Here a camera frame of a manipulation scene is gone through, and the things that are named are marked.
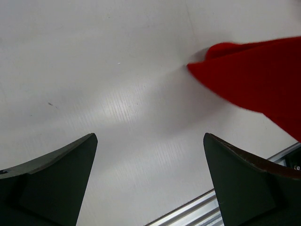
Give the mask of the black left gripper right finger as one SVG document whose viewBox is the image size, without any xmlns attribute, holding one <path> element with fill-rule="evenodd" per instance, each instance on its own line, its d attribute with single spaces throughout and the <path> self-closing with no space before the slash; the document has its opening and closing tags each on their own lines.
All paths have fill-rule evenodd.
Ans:
<svg viewBox="0 0 301 226">
<path fill-rule="evenodd" d="M 301 224 L 301 150 L 285 165 L 239 149 L 206 133 L 204 150 L 226 226 Z"/>
</svg>

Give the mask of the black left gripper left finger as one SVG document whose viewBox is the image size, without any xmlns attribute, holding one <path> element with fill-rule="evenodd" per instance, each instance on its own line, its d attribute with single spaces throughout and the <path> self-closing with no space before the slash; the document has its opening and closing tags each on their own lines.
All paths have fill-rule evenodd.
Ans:
<svg viewBox="0 0 301 226">
<path fill-rule="evenodd" d="M 2 226 L 74 226 L 97 149 L 94 133 L 0 171 Z"/>
</svg>

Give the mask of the red t shirt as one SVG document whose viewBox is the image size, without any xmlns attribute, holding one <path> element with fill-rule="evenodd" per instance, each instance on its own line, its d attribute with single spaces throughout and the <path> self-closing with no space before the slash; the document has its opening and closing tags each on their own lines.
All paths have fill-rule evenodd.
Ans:
<svg viewBox="0 0 301 226">
<path fill-rule="evenodd" d="M 301 138 L 301 39 L 282 38 L 210 47 L 189 72 L 234 105 L 264 114 L 296 140 Z"/>
</svg>

